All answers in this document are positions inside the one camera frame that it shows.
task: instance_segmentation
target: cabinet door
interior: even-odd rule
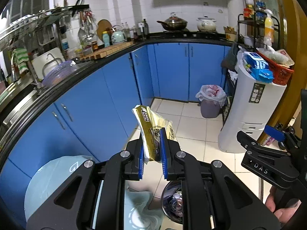
[[[189,100],[199,101],[195,95],[202,85],[219,85],[222,82],[224,46],[209,44],[189,44],[190,48],[190,88]]]
[[[231,49],[231,47],[225,47],[225,53],[224,53],[224,58],[227,56],[229,50]],[[222,75],[222,82],[221,82],[221,88],[224,89],[224,91],[226,93],[228,93],[228,85],[226,84],[227,82],[225,82],[225,79],[226,79],[226,72],[227,72],[227,69],[226,68],[223,68],[223,75]]]
[[[0,196],[16,220],[25,228],[25,194],[31,178],[18,169],[9,159],[0,173]]]
[[[141,103],[130,54],[113,60],[102,70],[119,118],[130,136],[138,124],[132,108]]]
[[[127,134],[102,69],[70,88],[55,104],[73,132],[100,162],[124,148]]]
[[[23,133],[10,152],[9,158],[32,178],[47,162],[67,155],[93,156],[52,104]]]
[[[147,45],[147,52],[148,52],[148,60],[150,65],[151,80],[153,83],[153,93],[154,93],[153,95],[155,97],[160,97],[160,88],[159,88],[157,62],[156,62],[156,54],[154,51],[154,45]]]
[[[160,97],[188,101],[188,43],[155,44]]]
[[[142,105],[150,106],[154,98],[147,46],[131,53]]]

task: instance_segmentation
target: trash can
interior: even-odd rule
[[[201,101],[201,115],[204,118],[216,118],[227,95],[218,85],[203,85],[195,97]]]
[[[216,118],[220,114],[220,104],[217,101],[204,99],[201,102],[201,115],[204,118]]]

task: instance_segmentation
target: white trash bag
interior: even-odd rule
[[[224,106],[225,101],[227,99],[226,93],[218,85],[202,85],[201,89],[195,97],[198,98],[200,101],[217,101],[220,104],[221,108]]]

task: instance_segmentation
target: blue package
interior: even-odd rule
[[[247,62],[245,69],[269,69],[268,63],[257,53],[244,52],[243,59]]]
[[[271,83],[274,79],[273,72],[269,69],[251,69],[251,76],[258,81]]]

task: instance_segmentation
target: yellow bottle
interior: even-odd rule
[[[264,44],[267,46],[272,46],[272,42],[274,42],[274,24],[271,18],[272,11],[266,9],[265,12],[267,13],[267,18],[264,22]]]

